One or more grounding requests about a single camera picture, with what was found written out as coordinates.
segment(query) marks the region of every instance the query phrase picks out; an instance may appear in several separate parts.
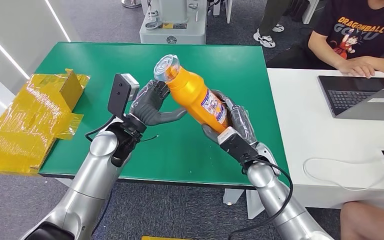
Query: green tabletop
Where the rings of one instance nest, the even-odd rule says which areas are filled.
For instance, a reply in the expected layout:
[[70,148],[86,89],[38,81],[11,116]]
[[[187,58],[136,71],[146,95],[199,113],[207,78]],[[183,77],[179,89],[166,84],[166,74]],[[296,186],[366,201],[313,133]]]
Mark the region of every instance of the green tabletop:
[[[59,74],[66,68],[90,76],[74,113],[84,114],[72,140],[58,140],[39,173],[72,177],[85,159],[90,142],[84,137],[111,116],[107,104],[117,73],[130,73],[143,87],[155,64],[166,54],[178,56],[188,71],[203,77],[210,89],[221,90],[245,106],[257,139],[273,152],[278,165],[288,171],[272,91],[260,46],[158,45],[125,43],[59,42],[36,73]],[[179,105],[168,96],[162,111]],[[179,184],[251,185],[241,166],[218,145],[207,139],[190,115],[173,123],[148,127],[120,178]]]

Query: plastic bottle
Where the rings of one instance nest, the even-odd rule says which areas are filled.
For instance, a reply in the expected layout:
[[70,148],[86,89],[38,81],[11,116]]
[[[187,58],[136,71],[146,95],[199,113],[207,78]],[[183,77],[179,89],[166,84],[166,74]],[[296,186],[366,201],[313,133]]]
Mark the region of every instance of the plastic bottle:
[[199,75],[180,66],[176,55],[166,55],[155,65],[156,80],[165,82],[173,99],[186,108],[200,124],[207,124],[219,134],[228,127],[227,109]]

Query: laptop keyboard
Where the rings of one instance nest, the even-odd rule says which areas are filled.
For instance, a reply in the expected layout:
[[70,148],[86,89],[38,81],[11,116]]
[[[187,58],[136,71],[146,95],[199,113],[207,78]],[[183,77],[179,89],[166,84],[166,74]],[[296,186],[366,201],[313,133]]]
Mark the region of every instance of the laptop keyboard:
[[359,102],[375,94],[368,91],[328,91],[333,107],[337,109],[349,109]]

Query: clear bottle cap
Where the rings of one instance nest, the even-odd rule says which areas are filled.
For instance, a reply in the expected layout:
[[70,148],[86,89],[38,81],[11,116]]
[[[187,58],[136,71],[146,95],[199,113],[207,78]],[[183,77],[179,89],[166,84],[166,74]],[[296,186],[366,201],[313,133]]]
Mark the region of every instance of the clear bottle cap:
[[163,56],[153,69],[153,77],[162,82],[171,82],[179,73],[180,63],[178,56],[168,54]]

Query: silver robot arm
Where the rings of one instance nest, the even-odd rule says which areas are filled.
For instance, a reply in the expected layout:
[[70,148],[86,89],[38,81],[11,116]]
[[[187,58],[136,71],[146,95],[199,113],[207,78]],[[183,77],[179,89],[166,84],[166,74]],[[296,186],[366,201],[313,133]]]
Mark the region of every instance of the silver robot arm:
[[[272,164],[276,163],[265,145],[259,143],[256,149],[260,156],[264,156]],[[285,202],[289,187],[278,179],[274,168],[262,162],[252,163],[247,170],[247,176],[257,190],[267,215],[273,216]],[[273,224],[284,240],[333,240],[293,195]]]
[[119,141],[111,131],[99,133],[70,187],[56,207],[21,240],[89,240],[102,206],[123,166],[112,163]]
[[[230,113],[228,119],[230,127],[217,134],[204,124],[202,125],[204,134],[240,163],[242,173],[248,176],[249,182],[258,192],[267,215],[272,217],[284,205],[290,188],[278,179],[281,172],[269,165],[277,166],[276,160],[270,149],[257,141],[244,107],[235,104],[220,91],[213,90],[213,93],[225,103]],[[273,224],[284,240],[333,240],[293,195],[283,211],[274,218]]]
[[[164,82],[150,80],[139,91],[130,74],[116,74],[109,97],[112,118],[104,126],[86,134],[87,139],[100,129],[90,144],[89,153],[58,205],[21,240],[89,240],[101,208],[131,152],[141,141],[147,126],[174,122],[187,112],[184,108],[160,112],[169,94]],[[129,114],[127,102],[134,100]],[[118,117],[121,121],[111,121]]]

